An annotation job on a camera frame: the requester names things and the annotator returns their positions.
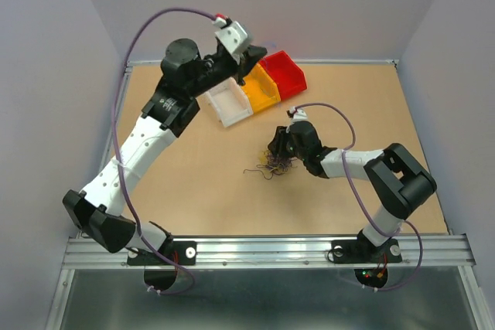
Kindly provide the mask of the yellow plastic bin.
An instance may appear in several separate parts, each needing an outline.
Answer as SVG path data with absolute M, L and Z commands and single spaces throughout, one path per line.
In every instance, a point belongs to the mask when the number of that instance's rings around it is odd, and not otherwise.
M 281 101 L 277 84 L 259 63 L 244 78 L 244 86 L 241 89 L 247 96 L 254 114 Z

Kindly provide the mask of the white plastic bin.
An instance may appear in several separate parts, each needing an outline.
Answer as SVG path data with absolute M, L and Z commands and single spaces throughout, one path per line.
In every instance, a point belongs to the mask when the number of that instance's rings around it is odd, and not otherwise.
M 232 77 L 209 89 L 205 96 L 225 128 L 253 115 L 248 96 Z

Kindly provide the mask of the red plastic bin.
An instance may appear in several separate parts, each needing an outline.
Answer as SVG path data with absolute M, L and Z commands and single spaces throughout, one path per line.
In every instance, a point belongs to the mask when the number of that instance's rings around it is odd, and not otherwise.
M 307 90 L 305 74 L 286 51 L 266 56 L 260 64 L 277 85 L 281 101 Z

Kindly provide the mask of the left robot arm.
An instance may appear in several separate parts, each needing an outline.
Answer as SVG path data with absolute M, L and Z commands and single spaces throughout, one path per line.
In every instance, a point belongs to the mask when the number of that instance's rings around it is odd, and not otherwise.
M 130 135 L 115 145 L 114 157 L 90 183 L 63 197 L 75 226 L 110 253 L 137 249 L 154 263 L 165 263 L 172 256 L 171 234 L 155 223 L 142 224 L 138 216 L 122 215 L 131 192 L 199 112 L 197 97 L 229 78 L 241 83 L 266 54 L 266 48 L 250 44 L 235 59 L 218 42 L 215 53 L 201 56 L 191 39 L 171 42 L 155 92 Z

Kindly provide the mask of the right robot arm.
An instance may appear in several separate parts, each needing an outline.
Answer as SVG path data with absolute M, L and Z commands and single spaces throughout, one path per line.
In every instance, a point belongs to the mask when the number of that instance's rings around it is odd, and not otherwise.
M 346 177 L 371 183 L 381 204 L 355 241 L 340 248 L 335 261 L 368 262 L 380 256 L 384 246 L 408 217 L 437 190 L 436 181 L 401 144 L 381 150 L 349 151 L 322 145 L 308 121 L 278 126 L 268 150 L 276 160 L 297 158 L 306 170 L 322 179 Z

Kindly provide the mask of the aluminium back rail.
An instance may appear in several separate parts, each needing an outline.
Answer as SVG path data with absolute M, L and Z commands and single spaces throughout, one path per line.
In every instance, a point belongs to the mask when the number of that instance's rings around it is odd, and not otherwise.
M 296 64 L 336 64 L 336 65 L 390 65 L 397 66 L 399 60 L 363 60 L 363 59 L 294 59 Z M 159 66 L 160 60 L 131 60 L 127 62 L 127 67 L 135 66 Z

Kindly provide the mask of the aluminium rail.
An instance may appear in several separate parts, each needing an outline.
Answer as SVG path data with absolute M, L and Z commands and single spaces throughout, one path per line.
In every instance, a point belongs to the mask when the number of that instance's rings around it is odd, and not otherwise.
M 336 64 L 336 65 L 390 65 L 397 66 L 399 60 L 363 60 L 363 59 L 294 59 L 296 64 Z M 159 66 L 160 60 L 131 60 L 127 62 L 127 67 L 135 66 Z
M 110 233 L 110 223 L 112 226 L 119 223 L 119 226 L 125 228 L 126 233 L 128 232 L 127 228 L 132 230 L 133 222 L 121 215 L 125 209 L 125 198 L 121 188 L 122 169 L 120 168 L 121 158 L 117 135 L 121 106 L 125 101 L 131 73 L 132 68 L 125 67 L 115 98 L 112 101 L 110 134 L 98 173 L 80 191 L 84 200 L 95 208 L 95 213 L 88 220 L 88 226 L 84 227 L 84 232 L 97 241 L 103 240 Z
M 196 242 L 196 263 L 190 270 L 221 269 L 316 269 L 336 268 L 327 252 L 351 236 L 255 236 L 177 237 L 176 242 Z M 472 267 L 476 264 L 468 239 L 463 235 L 426 234 L 422 237 L 423 267 Z M 63 269 L 171 270 L 171 266 L 132 263 L 128 251 L 109 253 L 90 239 L 67 243 Z

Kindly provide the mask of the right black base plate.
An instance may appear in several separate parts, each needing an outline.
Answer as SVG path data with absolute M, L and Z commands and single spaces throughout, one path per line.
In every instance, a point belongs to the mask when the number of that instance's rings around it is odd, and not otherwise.
M 402 262 L 401 249 L 396 239 L 389 239 L 376 247 L 365 240 L 333 240 L 326 259 L 335 264 L 378 264 Z

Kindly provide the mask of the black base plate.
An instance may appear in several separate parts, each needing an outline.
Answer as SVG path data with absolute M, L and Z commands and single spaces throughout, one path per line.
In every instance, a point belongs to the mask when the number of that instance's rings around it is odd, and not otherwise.
M 365 240 L 333 240 L 326 259 L 335 264 L 378 264 L 402 262 L 401 249 L 396 239 L 389 239 L 376 247 Z
M 163 266 L 166 262 L 154 253 L 146 250 L 138 250 L 136 253 L 128 252 L 127 265 L 131 267 Z M 162 255 L 181 266 L 193 266 L 196 264 L 197 242 L 194 240 L 175 240 L 170 247 L 165 248 Z

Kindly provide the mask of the aluminium left side rail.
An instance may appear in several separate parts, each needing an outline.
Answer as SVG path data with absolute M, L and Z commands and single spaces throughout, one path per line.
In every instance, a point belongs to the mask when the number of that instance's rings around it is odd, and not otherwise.
M 84 227 L 84 232 L 97 241 L 103 240 L 110 233 L 110 223 L 112 226 L 119 223 L 119 226 L 125 228 L 126 233 L 128 232 L 127 228 L 132 230 L 133 222 L 121 215 L 125 209 L 125 198 L 121 188 L 122 169 L 120 168 L 121 158 L 117 135 L 121 106 L 125 101 L 131 73 L 132 68 L 125 67 L 115 98 L 112 101 L 110 134 L 98 173 L 80 191 L 84 200 L 95 208 L 95 213 L 88 220 L 88 226 Z

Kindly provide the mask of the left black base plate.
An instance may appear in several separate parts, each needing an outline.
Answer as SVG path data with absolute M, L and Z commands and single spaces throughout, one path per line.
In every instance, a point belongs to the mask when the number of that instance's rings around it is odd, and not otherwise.
M 131 267 L 163 266 L 166 262 L 154 253 L 146 250 L 138 250 L 136 253 L 128 252 L 127 265 Z M 194 240 L 175 240 L 170 247 L 165 248 L 162 255 L 181 266 L 193 266 L 196 264 L 197 242 Z

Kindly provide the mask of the aluminium front rail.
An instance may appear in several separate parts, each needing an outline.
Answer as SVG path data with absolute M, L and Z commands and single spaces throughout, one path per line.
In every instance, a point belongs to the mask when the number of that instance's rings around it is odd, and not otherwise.
M 327 252 L 351 236 L 255 236 L 177 237 L 176 242 L 196 242 L 196 263 L 190 270 L 221 269 L 316 269 L 336 268 Z M 422 237 L 423 267 L 472 267 L 476 264 L 468 239 L 463 235 L 426 234 Z M 67 243 L 63 269 L 171 270 L 171 266 L 132 263 L 128 251 L 109 253 L 90 239 Z

